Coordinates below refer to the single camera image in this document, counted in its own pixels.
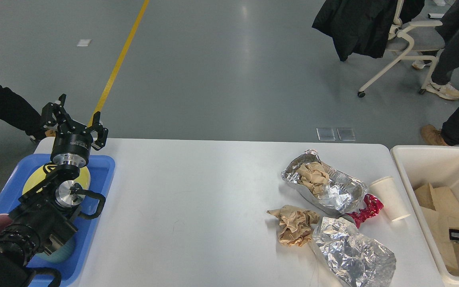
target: office chair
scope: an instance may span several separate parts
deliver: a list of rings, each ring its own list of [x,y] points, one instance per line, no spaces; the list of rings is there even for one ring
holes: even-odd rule
[[[386,50],[391,51],[397,57],[385,66],[379,73],[377,73],[371,80],[360,87],[357,92],[357,96],[362,98],[366,96],[365,90],[370,87],[371,84],[386,73],[391,67],[401,60],[431,60],[432,65],[428,70],[428,74],[424,80],[424,83],[419,90],[420,94],[426,91],[433,70],[439,61],[439,56],[428,56],[428,55],[408,55],[410,52],[422,51],[438,51],[444,49],[445,43],[443,38],[435,31],[436,26],[442,25],[442,22],[438,20],[426,20],[426,21],[412,21],[408,22],[402,28],[401,19],[399,14],[403,7],[403,0],[398,0],[396,6],[396,13],[394,15],[393,25],[390,28],[389,40],[387,42]]]

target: sneaker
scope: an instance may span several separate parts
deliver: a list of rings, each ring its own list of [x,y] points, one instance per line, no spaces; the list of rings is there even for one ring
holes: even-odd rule
[[[441,130],[437,130],[432,125],[426,125],[421,128],[422,139],[428,145],[442,145],[448,147],[449,145],[444,141],[440,133]]]
[[[446,100],[459,99],[459,91],[455,89],[451,83],[439,85],[430,81],[430,83],[428,83],[428,85],[426,86],[426,91],[432,92]]]
[[[412,67],[416,70],[421,70],[424,67],[429,67],[432,65],[432,62],[424,63],[424,60],[415,60],[415,62],[412,63]]]

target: crumpled aluminum foil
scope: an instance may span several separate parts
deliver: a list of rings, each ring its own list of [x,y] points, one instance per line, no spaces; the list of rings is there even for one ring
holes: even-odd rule
[[[322,218],[310,246],[344,286],[388,287],[396,270],[392,251],[343,218]]]
[[[329,184],[324,185],[322,193],[315,197],[311,191],[299,184],[300,175],[297,169],[303,163],[319,162],[329,174]],[[281,173],[281,178],[296,189],[306,200],[325,211],[330,216],[338,216],[354,211],[362,203],[364,195],[369,192],[362,181],[326,165],[318,157],[315,149],[308,149],[294,159]]]

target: red candy wrapper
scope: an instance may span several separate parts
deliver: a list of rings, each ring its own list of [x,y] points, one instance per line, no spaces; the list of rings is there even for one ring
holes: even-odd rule
[[[364,203],[366,203],[366,208],[359,209],[359,213],[354,211],[351,214],[346,214],[355,221],[357,228],[361,227],[361,223],[365,222],[366,219],[379,214],[380,210],[384,207],[384,204],[376,196],[371,194],[364,196]]]

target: chair armrest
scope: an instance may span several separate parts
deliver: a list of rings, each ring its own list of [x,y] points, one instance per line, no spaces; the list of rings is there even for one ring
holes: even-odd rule
[[[405,29],[402,29],[400,33],[408,33],[408,31],[416,28],[416,27],[436,27],[436,26],[441,26],[442,22],[439,20],[426,20],[426,21],[413,21],[409,22],[408,26]]]
[[[442,26],[442,22],[439,20],[412,21],[409,25],[414,27],[436,27]]]

